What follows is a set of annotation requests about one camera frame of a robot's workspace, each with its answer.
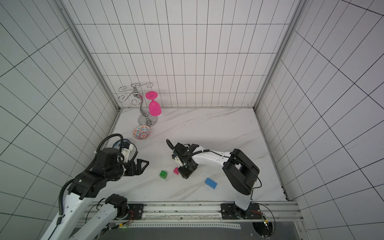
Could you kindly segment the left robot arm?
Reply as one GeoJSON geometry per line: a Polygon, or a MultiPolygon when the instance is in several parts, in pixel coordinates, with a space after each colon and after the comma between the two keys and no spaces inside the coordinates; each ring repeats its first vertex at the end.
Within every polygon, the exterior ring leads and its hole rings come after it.
{"type": "Polygon", "coordinates": [[[127,149],[106,148],[96,152],[89,169],[69,180],[59,193],[59,212],[43,240],[93,240],[103,230],[114,230],[140,220],[143,204],[130,204],[118,194],[107,197],[101,209],[76,233],[80,218],[108,182],[141,175],[149,165],[146,160],[129,160],[127,149]]]}

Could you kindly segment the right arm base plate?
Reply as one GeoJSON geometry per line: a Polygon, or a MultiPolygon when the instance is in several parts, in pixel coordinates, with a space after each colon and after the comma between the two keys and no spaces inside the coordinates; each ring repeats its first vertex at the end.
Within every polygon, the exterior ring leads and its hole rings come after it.
{"type": "Polygon", "coordinates": [[[222,219],[223,220],[260,220],[262,214],[260,207],[256,203],[250,203],[247,210],[243,210],[236,206],[235,203],[221,204],[222,219]]]}

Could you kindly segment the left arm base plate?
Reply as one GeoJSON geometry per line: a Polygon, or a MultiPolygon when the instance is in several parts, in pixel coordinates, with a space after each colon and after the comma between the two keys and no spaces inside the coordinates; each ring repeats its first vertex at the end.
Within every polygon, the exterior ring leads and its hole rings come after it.
{"type": "Polygon", "coordinates": [[[141,220],[144,212],[144,204],[127,204],[122,208],[122,212],[117,219],[124,221],[141,220]]]}

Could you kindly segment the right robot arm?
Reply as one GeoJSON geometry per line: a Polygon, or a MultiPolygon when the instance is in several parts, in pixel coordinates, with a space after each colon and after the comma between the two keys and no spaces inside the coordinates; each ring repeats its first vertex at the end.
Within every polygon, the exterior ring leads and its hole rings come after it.
{"type": "Polygon", "coordinates": [[[168,139],[166,143],[173,151],[172,159],[180,164],[178,171],[184,179],[188,179],[200,165],[221,168],[238,192],[234,205],[243,212],[249,210],[260,169],[241,150],[217,153],[197,144],[177,143],[174,146],[168,139]]]}

